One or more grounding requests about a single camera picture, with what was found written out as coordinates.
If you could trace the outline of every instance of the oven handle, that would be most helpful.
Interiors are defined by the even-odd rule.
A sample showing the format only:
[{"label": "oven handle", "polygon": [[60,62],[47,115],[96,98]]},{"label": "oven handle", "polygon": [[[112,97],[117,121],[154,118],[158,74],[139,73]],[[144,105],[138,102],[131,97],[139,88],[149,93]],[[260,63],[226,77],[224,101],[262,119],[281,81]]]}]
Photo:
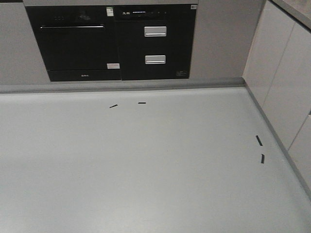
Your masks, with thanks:
[{"label": "oven handle", "polygon": [[93,26],[41,26],[39,28],[40,30],[83,30],[83,29],[89,29],[89,30],[102,30],[105,29],[104,25],[93,25]]},{"label": "oven handle", "polygon": [[105,26],[61,26],[61,27],[42,26],[40,27],[40,29],[46,29],[46,28],[105,28]]}]

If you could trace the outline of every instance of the countertop edge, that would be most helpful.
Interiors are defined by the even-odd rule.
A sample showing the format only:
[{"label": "countertop edge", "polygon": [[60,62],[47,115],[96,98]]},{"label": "countertop edge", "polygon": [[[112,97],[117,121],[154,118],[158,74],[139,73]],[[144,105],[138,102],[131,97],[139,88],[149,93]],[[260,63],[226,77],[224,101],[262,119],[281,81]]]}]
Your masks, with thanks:
[{"label": "countertop edge", "polygon": [[293,16],[303,25],[305,25],[309,30],[311,30],[311,13],[307,14],[307,13],[301,12],[299,9],[296,9],[293,4],[287,3],[284,0],[270,0],[270,1],[278,5],[288,14]]}]

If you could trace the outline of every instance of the gray cabinet panel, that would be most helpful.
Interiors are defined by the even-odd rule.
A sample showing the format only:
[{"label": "gray cabinet panel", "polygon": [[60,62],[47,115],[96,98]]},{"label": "gray cabinet panel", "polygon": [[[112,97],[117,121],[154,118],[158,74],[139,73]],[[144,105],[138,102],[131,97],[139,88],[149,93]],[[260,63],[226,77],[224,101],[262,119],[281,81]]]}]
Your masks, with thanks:
[{"label": "gray cabinet panel", "polygon": [[261,107],[294,24],[294,20],[272,3],[266,3],[243,75]]},{"label": "gray cabinet panel", "polygon": [[49,83],[23,3],[0,3],[0,84]]},{"label": "gray cabinet panel", "polygon": [[311,34],[295,24],[263,105],[273,128],[289,148],[311,108]]},{"label": "gray cabinet panel", "polygon": [[190,78],[242,77],[262,0],[200,0]]},{"label": "gray cabinet panel", "polygon": [[305,182],[311,188],[311,116],[308,116],[289,154],[300,171]]}]

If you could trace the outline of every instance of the appliance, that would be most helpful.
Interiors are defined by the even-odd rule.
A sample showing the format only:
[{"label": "appliance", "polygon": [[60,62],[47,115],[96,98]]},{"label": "appliance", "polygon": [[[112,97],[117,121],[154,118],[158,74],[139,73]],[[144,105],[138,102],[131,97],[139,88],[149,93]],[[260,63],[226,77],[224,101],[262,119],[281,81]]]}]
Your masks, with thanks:
[{"label": "appliance", "polygon": [[109,9],[26,7],[51,81],[121,79],[114,19]]},{"label": "appliance", "polygon": [[197,5],[115,6],[123,80],[186,79]]},{"label": "appliance", "polygon": [[26,7],[51,81],[186,79],[197,5]]}]

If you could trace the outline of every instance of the kitchen cabinet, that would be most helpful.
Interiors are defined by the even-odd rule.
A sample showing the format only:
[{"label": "kitchen cabinet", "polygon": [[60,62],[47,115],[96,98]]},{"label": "kitchen cabinet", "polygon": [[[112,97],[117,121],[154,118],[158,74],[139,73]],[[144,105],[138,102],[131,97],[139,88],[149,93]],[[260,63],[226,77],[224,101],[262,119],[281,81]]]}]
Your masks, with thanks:
[{"label": "kitchen cabinet", "polygon": [[299,134],[293,142],[289,154],[304,178],[311,187],[311,115],[308,116]]},{"label": "kitchen cabinet", "polygon": [[23,3],[0,3],[0,84],[49,83]]},{"label": "kitchen cabinet", "polygon": [[246,64],[244,79],[262,107],[295,21],[267,1]]},{"label": "kitchen cabinet", "polygon": [[311,33],[296,23],[263,111],[286,149],[311,108]]}]

